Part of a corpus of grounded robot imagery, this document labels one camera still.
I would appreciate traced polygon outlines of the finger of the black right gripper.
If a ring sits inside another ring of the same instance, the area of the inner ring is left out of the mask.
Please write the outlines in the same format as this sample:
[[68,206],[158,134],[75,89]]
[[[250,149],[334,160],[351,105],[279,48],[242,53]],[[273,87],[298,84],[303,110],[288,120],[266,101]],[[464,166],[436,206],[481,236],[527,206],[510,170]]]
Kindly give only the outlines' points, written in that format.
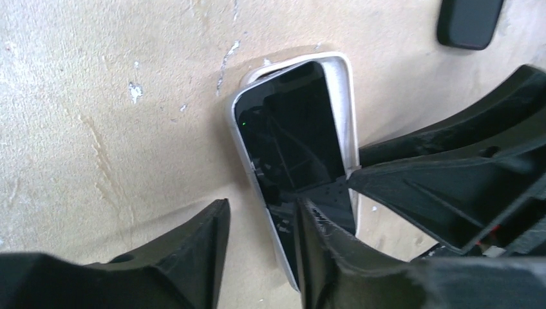
[[360,165],[443,153],[475,144],[523,122],[545,107],[545,72],[522,65],[461,112],[406,135],[360,148]]
[[545,139],[497,139],[377,164],[349,186],[455,252],[490,243],[531,252],[545,242]]

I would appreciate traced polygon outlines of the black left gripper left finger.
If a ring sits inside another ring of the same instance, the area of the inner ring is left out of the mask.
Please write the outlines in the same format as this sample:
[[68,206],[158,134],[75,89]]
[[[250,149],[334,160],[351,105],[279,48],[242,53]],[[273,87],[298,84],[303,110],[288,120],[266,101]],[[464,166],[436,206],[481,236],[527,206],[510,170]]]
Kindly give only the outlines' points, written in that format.
[[107,263],[40,252],[1,255],[2,308],[216,308],[231,210],[215,200],[189,221]]

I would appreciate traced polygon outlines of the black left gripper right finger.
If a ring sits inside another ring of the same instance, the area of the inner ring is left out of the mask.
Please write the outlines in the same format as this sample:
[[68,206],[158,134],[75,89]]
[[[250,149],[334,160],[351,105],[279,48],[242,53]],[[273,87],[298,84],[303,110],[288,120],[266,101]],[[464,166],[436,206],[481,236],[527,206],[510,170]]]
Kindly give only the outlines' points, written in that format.
[[330,221],[310,200],[294,213],[303,308],[544,308],[541,257],[401,261]]

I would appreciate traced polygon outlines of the black phone case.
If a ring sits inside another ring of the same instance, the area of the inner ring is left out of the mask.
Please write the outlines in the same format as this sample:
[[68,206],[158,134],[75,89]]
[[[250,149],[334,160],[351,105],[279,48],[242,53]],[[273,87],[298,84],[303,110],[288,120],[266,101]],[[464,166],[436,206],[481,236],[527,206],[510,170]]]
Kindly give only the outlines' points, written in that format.
[[444,46],[484,50],[493,38],[504,0],[443,0],[437,41]]

